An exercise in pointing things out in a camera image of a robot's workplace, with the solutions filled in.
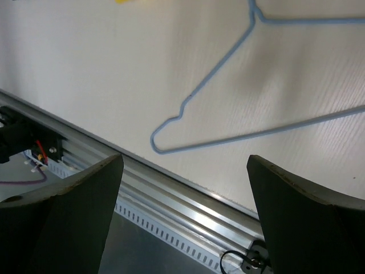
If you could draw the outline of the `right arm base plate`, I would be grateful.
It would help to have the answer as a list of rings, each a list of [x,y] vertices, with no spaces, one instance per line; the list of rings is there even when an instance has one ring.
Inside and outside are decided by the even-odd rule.
[[[219,267],[221,273],[274,273],[266,244],[262,240],[253,241],[245,253],[225,251],[220,257]]]

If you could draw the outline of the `blue hanger of olive shorts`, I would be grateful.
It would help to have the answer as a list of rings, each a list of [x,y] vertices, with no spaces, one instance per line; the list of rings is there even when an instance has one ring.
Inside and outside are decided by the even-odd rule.
[[[234,142],[240,142],[244,140],[259,138],[262,136],[268,136],[272,134],[278,134],[285,131],[296,130],[299,128],[312,126],[315,124],[320,124],[324,122],[329,122],[336,119],[345,118],[347,116],[353,116],[364,113],[364,105],[348,108],[342,111],[333,112],[330,114],[318,116],[308,120],[303,120],[295,122],[292,124],[286,124],[283,126],[278,126],[275,128],[270,128],[267,130],[251,132],[248,134],[237,135],[229,138],[211,140],[203,143],[195,143],[187,146],[169,148],[163,150],[158,148],[155,143],[155,137],[160,133],[168,124],[181,120],[185,111],[187,104],[208,84],[208,82],[218,73],[218,71],[225,65],[225,63],[234,55],[234,53],[242,46],[242,44],[247,40],[249,35],[253,32],[256,26],[256,20],[259,19],[262,23],[267,25],[350,25],[350,24],[364,24],[364,17],[337,17],[337,18],[285,18],[285,17],[272,17],[265,14],[259,7],[256,1],[248,2],[248,16],[249,25],[243,34],[239,37],[236,43],[228,50],[228,52],[216,63],[216,65],[211,69],[211,71],[206,74],[206,76],[201,80],[201,82],[194,88],[194,90],[181,102],[179,113],[176,116],[168,118],[161,125],[156,127],[156,129],[151,133],[149,142],[151,149],[159,155],[175,154],[178,152],[185,152],[191,150],[198,150],[206,147],[219,146],[223,144],[229,144]]]

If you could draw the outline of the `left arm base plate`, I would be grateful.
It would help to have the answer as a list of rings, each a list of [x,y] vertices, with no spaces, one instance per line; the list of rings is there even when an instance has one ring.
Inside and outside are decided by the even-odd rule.
[[[6,127],[9,156],[30,150],[43,164],[63,156],[63,137],[10,107],[1,107],[1,127]]]

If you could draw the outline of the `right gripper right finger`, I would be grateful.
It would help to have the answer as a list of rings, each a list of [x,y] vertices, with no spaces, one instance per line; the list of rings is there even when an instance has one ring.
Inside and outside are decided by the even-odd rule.
[[[364,200],[258,155],[250,186],[274,273],[364,273]]]

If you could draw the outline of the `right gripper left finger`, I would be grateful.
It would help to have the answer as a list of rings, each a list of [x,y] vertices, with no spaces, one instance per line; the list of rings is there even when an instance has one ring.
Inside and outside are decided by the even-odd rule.
[[[2,273],[98,273],[124,162],[112,155],[1,202]]]

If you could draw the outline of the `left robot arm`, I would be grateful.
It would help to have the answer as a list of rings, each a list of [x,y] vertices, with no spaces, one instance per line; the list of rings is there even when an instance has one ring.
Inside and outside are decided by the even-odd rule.
[[[7,129],[6,127],[1,127],[1,164],[9,161],[9,146],[6,138]]]

